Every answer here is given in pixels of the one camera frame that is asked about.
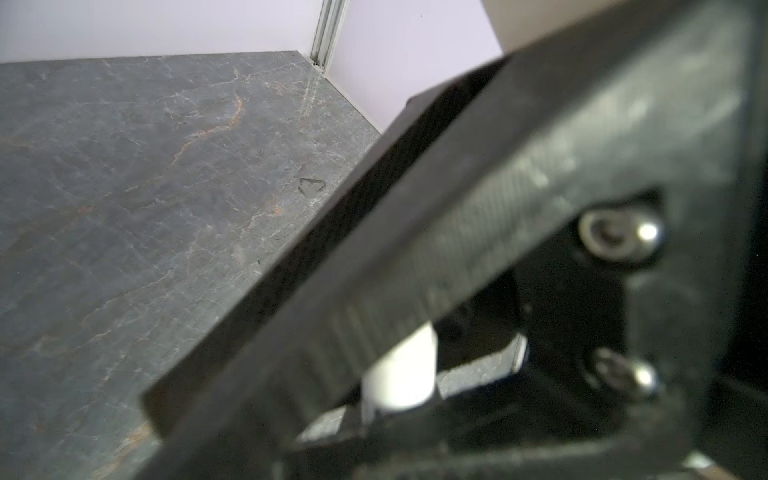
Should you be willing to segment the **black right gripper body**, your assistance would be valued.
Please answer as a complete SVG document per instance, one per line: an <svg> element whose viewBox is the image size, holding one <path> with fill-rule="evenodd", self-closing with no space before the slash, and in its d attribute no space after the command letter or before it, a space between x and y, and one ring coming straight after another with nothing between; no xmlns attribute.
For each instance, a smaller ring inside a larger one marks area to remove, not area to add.
<svg viewBox="0 0 768 480"><path fill-rule="evenodd" d="M741 155L740 199L734 209L744 230L735 246L739 270L725 298L734 323L710 390L699 448L724 473L767 476L767 4L750 6L750 85Z"/></svg>

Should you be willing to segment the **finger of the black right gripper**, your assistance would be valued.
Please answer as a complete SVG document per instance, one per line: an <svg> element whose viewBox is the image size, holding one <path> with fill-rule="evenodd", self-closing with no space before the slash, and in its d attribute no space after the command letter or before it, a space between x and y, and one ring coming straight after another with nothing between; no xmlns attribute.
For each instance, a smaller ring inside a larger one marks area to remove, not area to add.
<svg viewBox="0 0 768 480"><path fill-rule="evenodd" d="M145 394L142 479L643 479L734 323L750 2L629 1L417 96ZM299 444L427 322L520 372Z"/></svg>

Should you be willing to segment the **white marker pen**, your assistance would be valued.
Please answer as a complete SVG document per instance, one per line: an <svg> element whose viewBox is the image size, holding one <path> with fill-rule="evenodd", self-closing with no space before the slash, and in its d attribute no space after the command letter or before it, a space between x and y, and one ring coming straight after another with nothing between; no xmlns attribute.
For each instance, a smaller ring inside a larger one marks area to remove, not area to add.
<svg viewBox="0 0 768 480"><path fill-rule="evenodd" d="M430 322L391 349L363 376L361 420L410 410L433 397L438 337Z"/></svg>

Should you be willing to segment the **aluminium frame rail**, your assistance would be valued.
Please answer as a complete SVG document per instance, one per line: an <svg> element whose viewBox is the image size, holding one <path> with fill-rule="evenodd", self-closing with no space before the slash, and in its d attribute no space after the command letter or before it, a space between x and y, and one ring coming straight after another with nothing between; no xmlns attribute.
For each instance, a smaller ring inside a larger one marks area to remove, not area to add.
<svg viewBox="0 0 768 480"><path fill-rule="evenodd" d="M309 59L321 72L325 71L335 46L336 36L342 18L346 0L323 0L315 28Z"/></svg>

